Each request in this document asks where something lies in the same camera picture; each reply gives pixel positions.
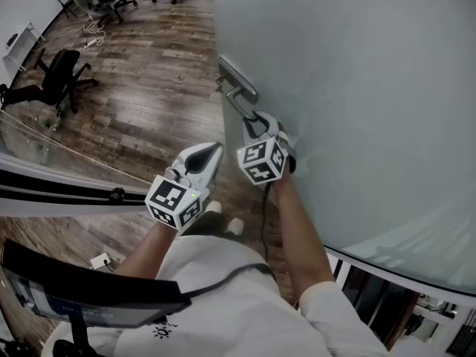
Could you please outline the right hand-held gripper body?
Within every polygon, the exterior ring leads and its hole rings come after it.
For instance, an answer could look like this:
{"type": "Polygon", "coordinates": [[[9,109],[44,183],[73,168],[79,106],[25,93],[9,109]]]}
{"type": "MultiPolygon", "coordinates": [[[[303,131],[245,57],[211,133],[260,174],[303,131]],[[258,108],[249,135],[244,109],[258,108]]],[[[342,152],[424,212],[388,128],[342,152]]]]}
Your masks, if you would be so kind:
{"type": "Polygon", "coordinates": [[[275,138],[259,138],[257,141],[244,141],[237,150],[239,168],[253,185],[261,185],[283,177],[285,165],[293,174],[297,160],[295,149],[283,125],[279,123],[280,134],[275,138]]]}

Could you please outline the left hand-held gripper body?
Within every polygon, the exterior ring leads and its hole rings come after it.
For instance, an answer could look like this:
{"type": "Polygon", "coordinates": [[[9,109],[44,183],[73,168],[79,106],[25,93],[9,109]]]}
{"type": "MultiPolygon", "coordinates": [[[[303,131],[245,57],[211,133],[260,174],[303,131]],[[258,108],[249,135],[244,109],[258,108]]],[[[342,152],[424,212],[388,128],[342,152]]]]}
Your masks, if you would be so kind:
{"type": "Polygon", "coordinates": [[[145,198],[147,209],[154,220],[183,234],[204,210],[212,179],[211,168],[193,173],[179,156],[162,176],[155,177],[145,198]]]}

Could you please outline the metal door handle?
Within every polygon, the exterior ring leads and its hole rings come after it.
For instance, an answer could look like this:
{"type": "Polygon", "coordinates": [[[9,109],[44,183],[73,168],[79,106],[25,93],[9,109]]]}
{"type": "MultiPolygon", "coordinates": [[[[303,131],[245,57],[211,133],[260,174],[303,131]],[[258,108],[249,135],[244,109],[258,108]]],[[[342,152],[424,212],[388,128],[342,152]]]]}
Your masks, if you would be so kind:
{"type": "Polygon", "coordinates": [[[231,90],[225,93],[226,100],[243,118],[246,120],[255,120],[254,115],[249,114],[241,107],[237,97],[242,95],[248,103],[255,105],[259,98],[258,91],[223,55],[218,56],[218,66],[218,85],[220,86],[224,80],[227,80],[231,85],[231,90]]]}

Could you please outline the frosted glass door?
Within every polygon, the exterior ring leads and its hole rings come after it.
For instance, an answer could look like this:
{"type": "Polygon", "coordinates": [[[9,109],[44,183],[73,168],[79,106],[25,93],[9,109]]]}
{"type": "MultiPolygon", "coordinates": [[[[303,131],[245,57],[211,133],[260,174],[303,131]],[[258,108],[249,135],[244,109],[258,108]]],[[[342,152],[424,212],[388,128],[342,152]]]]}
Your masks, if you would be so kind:
{"type": "Polygon", "coordinates": [[[324,245],[476,296],[476,0],[213,0],[324,245]]]}

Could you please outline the person's right forearm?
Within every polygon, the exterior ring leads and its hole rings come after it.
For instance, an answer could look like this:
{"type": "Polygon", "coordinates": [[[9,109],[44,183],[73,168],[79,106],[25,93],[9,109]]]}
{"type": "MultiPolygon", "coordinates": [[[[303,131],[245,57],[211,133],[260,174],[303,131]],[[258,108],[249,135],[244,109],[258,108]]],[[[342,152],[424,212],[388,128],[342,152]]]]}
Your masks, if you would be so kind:
{"type": "Polygon", "coordinates": [[[272,185],[280,217],[283,253],[295,297],[310,287],[333,281],[327,253],[309,218],[286,164],[281,179],[272,185]]]}

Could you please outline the person's left forearm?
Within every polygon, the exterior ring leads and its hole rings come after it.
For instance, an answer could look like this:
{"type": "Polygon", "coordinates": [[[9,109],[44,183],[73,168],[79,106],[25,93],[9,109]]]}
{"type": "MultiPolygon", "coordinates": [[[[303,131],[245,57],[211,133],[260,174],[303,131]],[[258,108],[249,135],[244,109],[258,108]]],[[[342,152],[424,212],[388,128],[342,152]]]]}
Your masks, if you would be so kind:
{"type": "Polygon", "coordinates": [[[156,222],[134,251],[115,269],[115,274],[154,280],[177,233],[177,230],[156,222]]]}

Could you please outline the person's dark trousers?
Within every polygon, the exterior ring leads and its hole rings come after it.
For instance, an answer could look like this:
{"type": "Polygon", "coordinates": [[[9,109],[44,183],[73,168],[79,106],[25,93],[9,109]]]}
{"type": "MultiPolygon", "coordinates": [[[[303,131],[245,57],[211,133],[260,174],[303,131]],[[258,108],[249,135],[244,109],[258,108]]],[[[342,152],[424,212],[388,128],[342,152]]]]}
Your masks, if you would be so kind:
{"type": "Polygon", "coordinates": [[[182,236],[210,236],[223,239],[233,239],[234,235],[227,232],[228,220],[223,213],[215,211],[204,212],[182,236]]]}

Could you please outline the white power strip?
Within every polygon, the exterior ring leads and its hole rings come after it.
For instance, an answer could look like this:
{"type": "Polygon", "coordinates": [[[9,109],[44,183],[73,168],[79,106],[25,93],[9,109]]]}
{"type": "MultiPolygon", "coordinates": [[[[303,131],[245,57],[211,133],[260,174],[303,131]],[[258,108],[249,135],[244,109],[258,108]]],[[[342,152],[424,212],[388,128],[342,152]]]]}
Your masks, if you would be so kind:
{"type": "Polygon", "coordinates": [[[104,252],[100,254],[99,256],[96,256],[90,259],[90,263],[91,263],[91,270],[99,270],[103,267],[110,269],[109,265],[111,263],[111,258],[106,252],[104,252]]]}

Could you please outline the black tablet screen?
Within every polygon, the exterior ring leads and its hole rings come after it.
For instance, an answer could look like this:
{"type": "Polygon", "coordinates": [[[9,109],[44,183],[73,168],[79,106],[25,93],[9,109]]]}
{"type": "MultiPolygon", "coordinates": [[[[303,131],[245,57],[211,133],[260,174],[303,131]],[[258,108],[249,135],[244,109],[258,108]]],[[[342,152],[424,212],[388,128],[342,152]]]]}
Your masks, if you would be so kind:
{"type": "Polygon", "coordinates": [[[64,263],[7,239],[0,266],[20,304],[88,327],[138,328],[191,305],[173,281],[124,277],[64,263]]]}

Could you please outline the person's white shirt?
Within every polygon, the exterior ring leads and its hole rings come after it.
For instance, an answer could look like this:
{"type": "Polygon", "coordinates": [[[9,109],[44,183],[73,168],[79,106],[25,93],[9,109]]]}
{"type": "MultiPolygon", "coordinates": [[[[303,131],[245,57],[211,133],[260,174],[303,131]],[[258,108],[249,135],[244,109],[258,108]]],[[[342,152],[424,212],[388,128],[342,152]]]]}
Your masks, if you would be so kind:
{"type": "MultiPolygon", "coordinates": [[[[264,262],[233,240],[185,236],[172,244],[157,279],[176,281],[189,292],[264,262]]],[[[299,303],[300,312],[280,296],[271,276],[251,270],[165,322],[88,328],[88,339],[108,357],[389,357],[335,282],[311,286],[299,303]]]]}

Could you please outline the black metal railing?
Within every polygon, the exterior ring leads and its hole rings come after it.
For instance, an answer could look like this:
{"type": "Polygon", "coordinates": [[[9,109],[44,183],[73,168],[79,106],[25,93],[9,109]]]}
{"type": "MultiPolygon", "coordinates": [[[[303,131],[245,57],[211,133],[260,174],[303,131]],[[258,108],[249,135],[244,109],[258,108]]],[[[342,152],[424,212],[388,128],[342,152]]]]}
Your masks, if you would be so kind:
{"type": "Polygon", "coordinates": [[[370,327],[382,306],[390,283],[341,259],[337,259],[333,273],[336,283],[360,319],[370,327]]]}

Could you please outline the wooden handrail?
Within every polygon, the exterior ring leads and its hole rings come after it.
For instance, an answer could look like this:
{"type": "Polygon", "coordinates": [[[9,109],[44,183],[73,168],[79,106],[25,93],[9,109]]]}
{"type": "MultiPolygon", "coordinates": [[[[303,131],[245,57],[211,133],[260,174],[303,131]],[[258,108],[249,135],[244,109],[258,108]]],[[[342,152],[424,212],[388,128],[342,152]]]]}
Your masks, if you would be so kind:
{"type": "Polygon", "coordinates": [[[405,330],[405,325],[413,314],[420,293],[407,289],[402,296],[402,304],[397,307],[396,320],[392,323],[390,332],[385,339],[384,345],[388,351],[392,349],[397,339],[405,330]]]}

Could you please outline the black metal grille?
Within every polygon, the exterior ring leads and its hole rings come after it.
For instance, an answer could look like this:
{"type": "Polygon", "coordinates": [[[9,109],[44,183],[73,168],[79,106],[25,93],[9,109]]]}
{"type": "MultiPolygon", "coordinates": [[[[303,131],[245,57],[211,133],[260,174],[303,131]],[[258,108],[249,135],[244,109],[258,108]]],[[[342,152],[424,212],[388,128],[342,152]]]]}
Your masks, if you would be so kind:
{"type": "Polygon", "coordinates": [[[476,357],[476,309],[471,309],[447,353],[454,357],[476,357]]]}

